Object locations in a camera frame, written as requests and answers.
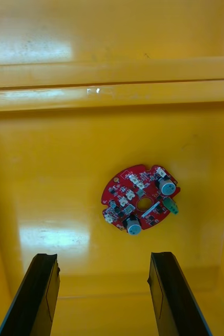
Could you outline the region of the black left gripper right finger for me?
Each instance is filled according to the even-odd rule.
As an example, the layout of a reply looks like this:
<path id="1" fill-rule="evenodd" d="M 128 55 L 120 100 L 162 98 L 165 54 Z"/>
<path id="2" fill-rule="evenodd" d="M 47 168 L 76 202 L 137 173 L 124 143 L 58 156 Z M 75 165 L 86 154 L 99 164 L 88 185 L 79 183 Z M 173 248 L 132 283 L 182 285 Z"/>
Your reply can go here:
<path id="1" fill-rule="evenodd" d="M 159 335 L 212 335 L 171 252 L 151 253 L 147 282 Z"/>

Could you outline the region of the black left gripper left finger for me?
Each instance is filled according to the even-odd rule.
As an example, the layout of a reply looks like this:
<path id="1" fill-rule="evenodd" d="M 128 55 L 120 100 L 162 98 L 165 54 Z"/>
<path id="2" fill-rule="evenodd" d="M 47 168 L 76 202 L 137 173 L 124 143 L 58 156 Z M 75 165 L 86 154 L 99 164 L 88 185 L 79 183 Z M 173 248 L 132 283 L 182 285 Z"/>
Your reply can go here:
<path id="1" fill-rule="evenodd" d="M 0 335 L 50 335 L 60 286 L 57 255 L 37 254 L 0 326 Z"/>

